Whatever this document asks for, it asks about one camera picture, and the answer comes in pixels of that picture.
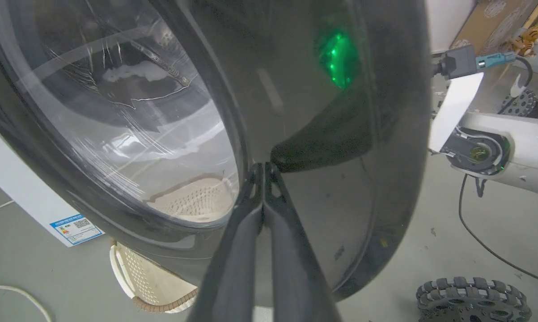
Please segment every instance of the washing machine door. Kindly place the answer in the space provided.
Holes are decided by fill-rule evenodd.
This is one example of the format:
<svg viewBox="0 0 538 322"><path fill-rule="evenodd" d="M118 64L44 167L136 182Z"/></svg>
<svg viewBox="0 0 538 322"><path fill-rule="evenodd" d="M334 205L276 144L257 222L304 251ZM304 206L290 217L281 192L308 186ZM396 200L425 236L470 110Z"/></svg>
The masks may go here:
<svg viewBox="0 0 538 322"><path fill-rule="evenodd" d="M249 167L272 161L343 298L410 220L428 57L421 0L0 0L0 132L92 222L196 285Z"/></svg>

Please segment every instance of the qr code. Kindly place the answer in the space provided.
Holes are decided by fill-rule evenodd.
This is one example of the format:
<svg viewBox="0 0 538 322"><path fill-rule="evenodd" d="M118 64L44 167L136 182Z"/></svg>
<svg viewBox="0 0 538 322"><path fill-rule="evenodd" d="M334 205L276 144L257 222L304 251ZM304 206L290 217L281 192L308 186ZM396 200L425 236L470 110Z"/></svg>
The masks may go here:
<svg viewBox="0 0 538 322"><path fill-rule="evenodd" d="M88 219L84 218L83 220L78 220L77 222L74 222L74 224L76 225L76 228L82 228L90 225L90 222Z"/></svg>

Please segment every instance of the teal connector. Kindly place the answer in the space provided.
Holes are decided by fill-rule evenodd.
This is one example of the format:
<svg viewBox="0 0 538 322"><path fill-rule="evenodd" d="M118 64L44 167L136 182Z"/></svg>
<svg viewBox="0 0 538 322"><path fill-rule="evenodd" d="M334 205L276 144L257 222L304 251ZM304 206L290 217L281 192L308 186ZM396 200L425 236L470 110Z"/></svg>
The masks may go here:
<svg viewBox="0 0 538 322"><path fill-rule="evenodd" d="M475 58L475 65L478 69L492 67L496 65L509 64L516 60L516 54L513 51L507 53L496 53L487 56Z"/></svg>

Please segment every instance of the blue and white sticker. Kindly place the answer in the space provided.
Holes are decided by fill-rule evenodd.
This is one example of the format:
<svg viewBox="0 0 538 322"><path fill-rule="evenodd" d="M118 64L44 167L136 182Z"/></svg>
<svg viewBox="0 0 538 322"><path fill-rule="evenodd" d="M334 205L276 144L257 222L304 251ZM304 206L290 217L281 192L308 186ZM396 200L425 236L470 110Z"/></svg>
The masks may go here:
<svg viewBox="0 0 538 322"><path fill-rule="evenodd" d="M50 224L54 230L64 236L72 245L91 240L102 232L81 214L71 216Z"/></svg>

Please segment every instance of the laundry basket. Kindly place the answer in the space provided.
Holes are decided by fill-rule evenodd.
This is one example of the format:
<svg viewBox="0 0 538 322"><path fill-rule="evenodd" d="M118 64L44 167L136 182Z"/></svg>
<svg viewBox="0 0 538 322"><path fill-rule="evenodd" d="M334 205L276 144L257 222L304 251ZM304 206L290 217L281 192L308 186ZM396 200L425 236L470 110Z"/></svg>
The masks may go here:
<svg viewBox="0 0 538 322"><path fill-rule="evenodd" d="M148 312L178 313L195 301L196 286L115 241L110 263L124 293Z"/></svg>
<svg viewBox="0 0 538 322"><path fill-rule="evenodd" d="M230 180L202 175L144 200L168 216L190 222L213 222L229 214L237 192Z"/></svg>

